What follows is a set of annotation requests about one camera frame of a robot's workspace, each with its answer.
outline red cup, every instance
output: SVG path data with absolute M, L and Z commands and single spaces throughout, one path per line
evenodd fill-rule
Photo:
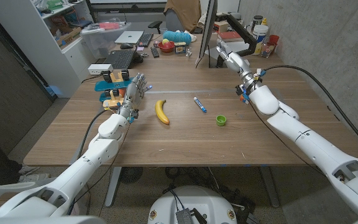
M 280 37 L 277 35 L 270 35 L 270 37 L 268 38 L 268 41 L 277 45 L 279 38 Z
M 280 37 L 277 36 L 277 35 L 270 35 L 270 36 L 268 37 L 268 41 L 269 41 L 270 43 L 273 43 L 273 44 L 276 45 L 276 47 L 273 49 L 272 53 L 274 53 L 274 51 L 275 51 L 276 48 L 277 48 L 277 42 L 278 42 L 278 39 L 279 39 L 279 38 L 280 38 Z

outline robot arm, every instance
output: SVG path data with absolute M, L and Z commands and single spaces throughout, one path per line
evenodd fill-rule
M 0 208 L 1 217 L 60 217 L 66 215 L 75 196 L 96 169 L 118 152 L 129 124 L 138 117 L 138 107 L 144 93 L 144 74 L 138 74 L 127 87 L 117 114 L 103 122 L 88 150 L 53 182 L 23 191 Z
M 291 139 L 323 171 L 342 199 L 358 214 L 358 158 L 342 152 L 299 122 L 298 114 L 278 101 L 240 56 L 231 50 L 227 52 L 224 42 L 218 41 L 216 48 L 227 67 L 239 74 L 244 97 L 250 99 L 260 113 L 271 116 L 267 122 Z

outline red bowl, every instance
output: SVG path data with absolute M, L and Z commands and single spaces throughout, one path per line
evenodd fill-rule
M 162 52 L 169 53 L 169 52 L 172 52 L 173 49 L 175 48 L 175 43 L 173 41 L 170 41 L 170 43 L 171 43 L 172 47 L 164 47 L 162 45 L 162 42 L 158 43 L 158 47 L 161 49 Z

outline wooden table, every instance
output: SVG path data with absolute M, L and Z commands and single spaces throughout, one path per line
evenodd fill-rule
M 304 163 L 290 152 L 256 117 L 249 105 L 236 95 L 240 78 L 228 68 L 208 68 L 208 55 L 195 68 L 201 36 L 191 44 L 193 55 L 160 52 L 129 70 L 130 76 L 144 73 L 152 90 L 145 95 L 139 119 L 131 124 L 114 166 L 294 166 Z M 269 58 L 247 56 L 253 70 L 282 64 L 276 54 Z M 101 107 L 100 92 L 94 84 L 82 84 L 24 159 L 30 166 L 68 166 L 83 139 L 89 122 Z M 320 133 L 344 152 L 358 157 L 358 139 L 327 109 L 294 70 L 278 68 L 264 76 L 277 98 L 300 115 L 300 121 Z M 203 113 L 194 96 L 207 109 Z M 170 125 L 155 115 L 155 102 L 163 106 Z M 89 136 L 108 118 L 109 112 L 95 122 Z M 225 126 L 216 125 L 216 116 L 227 118 Z M 297 154 L 311 162 L 292 142 L 279 135 Z

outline computer mouse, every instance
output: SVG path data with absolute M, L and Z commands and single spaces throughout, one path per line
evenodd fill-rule
M 133 44 L 129 44 L 129 43 L 125 43 L 125 44 L 121 44 L 120 49 L 131 49 L 133 48 Z

